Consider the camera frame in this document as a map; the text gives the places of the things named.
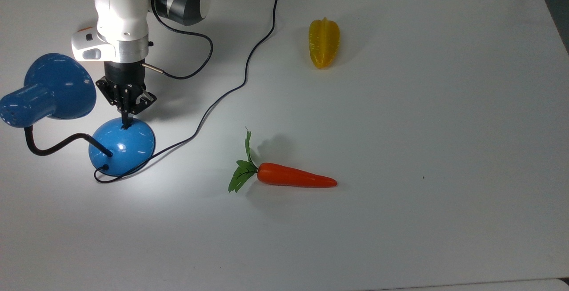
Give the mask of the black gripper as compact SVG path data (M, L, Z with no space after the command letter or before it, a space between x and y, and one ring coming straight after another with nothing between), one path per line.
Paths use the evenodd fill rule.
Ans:
M134 116L152 105L157 97L146 91L144 60L122 64L104 61L105 77L96 82L96 87L106 101L120 112L122 129L128 129ZM121 86L138 88L123 89Z

